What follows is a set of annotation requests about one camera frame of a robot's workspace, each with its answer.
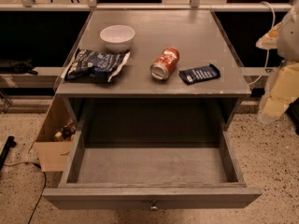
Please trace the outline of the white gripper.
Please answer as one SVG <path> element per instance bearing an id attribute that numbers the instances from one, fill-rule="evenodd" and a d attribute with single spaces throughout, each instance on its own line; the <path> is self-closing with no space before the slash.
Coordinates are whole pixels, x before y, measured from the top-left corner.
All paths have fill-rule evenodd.
<path id="1" fill-rule="evenodd" d="M 276 49 L 289 61 L 299 61 L 299 8 L 292 7 L 282 22 L 273 26 L 256 42 L 259 49 Z M 275 68 L 267 79 L 258 109 L 260 122 L 279 119 L 299 98 L 299 63 L 287 62 Z"/>

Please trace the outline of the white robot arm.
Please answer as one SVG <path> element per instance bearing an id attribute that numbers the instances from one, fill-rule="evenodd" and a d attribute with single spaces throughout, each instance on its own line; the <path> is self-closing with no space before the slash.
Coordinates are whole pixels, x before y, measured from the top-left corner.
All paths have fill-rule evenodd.
<path id="1" fill-rule="evenodd" d="M 279 119 L 290 104 L 299 98 L 299 1 L 282 21 L 273 26 L 257 42 L 259 49 L 275 49 L 284 59 L 282 67 L 269 75 L 258 111 L 260 122 L 269 123 Z"/>

